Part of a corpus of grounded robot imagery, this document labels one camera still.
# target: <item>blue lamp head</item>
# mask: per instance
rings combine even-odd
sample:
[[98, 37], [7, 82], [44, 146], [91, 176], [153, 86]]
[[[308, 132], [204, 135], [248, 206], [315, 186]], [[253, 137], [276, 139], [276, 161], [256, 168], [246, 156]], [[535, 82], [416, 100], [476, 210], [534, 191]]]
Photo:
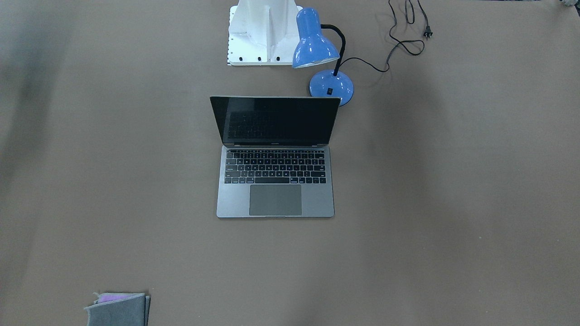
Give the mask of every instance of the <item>blue lamp head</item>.
[[314, 8], [304, 8], [296, 15], [300, 42], [294, 50], [292, 68], [303, 68], [337, 60], [338, 51], [322, 34], [320, 18]]

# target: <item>space bar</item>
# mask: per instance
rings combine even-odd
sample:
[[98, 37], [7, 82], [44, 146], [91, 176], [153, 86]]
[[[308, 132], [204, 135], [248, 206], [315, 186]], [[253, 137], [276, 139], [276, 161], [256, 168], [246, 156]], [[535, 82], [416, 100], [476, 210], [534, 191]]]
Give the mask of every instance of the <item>space bar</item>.
[[290, 183], [290, 178], [256, 178], [254, 179], [255, 183]]

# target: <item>power cord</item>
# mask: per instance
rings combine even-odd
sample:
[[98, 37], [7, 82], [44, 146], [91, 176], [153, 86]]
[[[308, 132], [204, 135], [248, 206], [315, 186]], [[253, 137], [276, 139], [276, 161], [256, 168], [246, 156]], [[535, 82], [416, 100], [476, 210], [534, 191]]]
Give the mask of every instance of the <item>power cord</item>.
[[[419, 8], [420, 8], [420, 10], [423, 13], [423, 16], [425, 18], [426, 27], [425, 27], [425, 32], [423, 33], [423, 36], [426, 38], [430, 38], [431, 36], [433, 36], [433, 32], [431, 31], [431, 27], [429, 26], [429, 19], [427, 18], [427, 14], [425, 13], [425, 10], [423, 10], [423, 6], [421, 6], [421, 0], [417, 0], [417, 3], [419, 4]], [[405, 51], [407, 51], [407, 53], [412, 55], [412, 56], [418, 56], [421, 53], [423, 53], [423, 50], [425, 50], [425, 42], [423, 42], [423, 40], [421, 40], [421, 39], [408, 39], [408, 40], [401, 41], [393, 36], [392, 31], [397, 26], [397, 16], [395, 15], [395, 10], [393, 8], [393, 5], [391, 5], [391, 0], [388, 1], [388, 4], [389, 4], [389, 7], [391, 8], [391, 12], [393, 13], [393, 20], [394, 20], [393, 26], [391, 27], [391, 29], [389, 29], [389, 37], [392, 38], [393, 40], [395, 40], [397, 42], [397, 44], [393, 47], [393, 49], [389, 52], [389, 55], [387, 56], [387, 60], [385, 62], [387, 69], [381, 70], [381, 69], [375, 67], [374, 65], [372, 65], [371, 63], [367, 62], [366, 60], [361, 59], [359, 57], [350, 57], [350, 58], [342, 61], [340, 66], [342, 66], [345, 62], [347, 62], [349, 60], [359, 60], [359, 61], [362, 61], [362, 62], [366, 63], [367, 65], [371, 66], [374, 70], [376, 70], [380, 73], [386, 73], [390, 69], [389, 60], [391, 59], [393, 52], [395, 52], [395, 50], [399, 46], [402, 46], [405, 49]], [[408, 10], [407, 10], [408, 4], [411, 7], [412, 21], [409, 21], [409, 15], [408, 15]], [[411, 2], [411, 0], [405, 0], [405, 21], [408, 24], [415, 23], [415, 7], [413, 6], [413, 3]], [[413, 52], [413, 51], [409, 50], [407, 48], [407, 46], [405, 45], [406, 43], [417, 43], [417, 42], [420, 42], [422, 45], [421, 50], [419, 52]]]

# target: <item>folded cloth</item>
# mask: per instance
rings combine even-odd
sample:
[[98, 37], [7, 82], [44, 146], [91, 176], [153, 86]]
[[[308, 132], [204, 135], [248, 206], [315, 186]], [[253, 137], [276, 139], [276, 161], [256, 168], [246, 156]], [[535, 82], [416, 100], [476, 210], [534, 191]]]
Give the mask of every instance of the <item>folded cloth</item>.
[[151, 298], [139, 294], [100, 294], [95, 304], [85, 310], [87, 326], [147, 326]]

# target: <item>trackpad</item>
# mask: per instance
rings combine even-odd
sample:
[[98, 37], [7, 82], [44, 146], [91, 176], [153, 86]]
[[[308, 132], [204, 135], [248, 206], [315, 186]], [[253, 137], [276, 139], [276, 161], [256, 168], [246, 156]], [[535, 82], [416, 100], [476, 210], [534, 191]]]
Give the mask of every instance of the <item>trackpad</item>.
[[253, 184], [250, 187], [250, 215], [302, 215], [302, 187], [299, 184]]

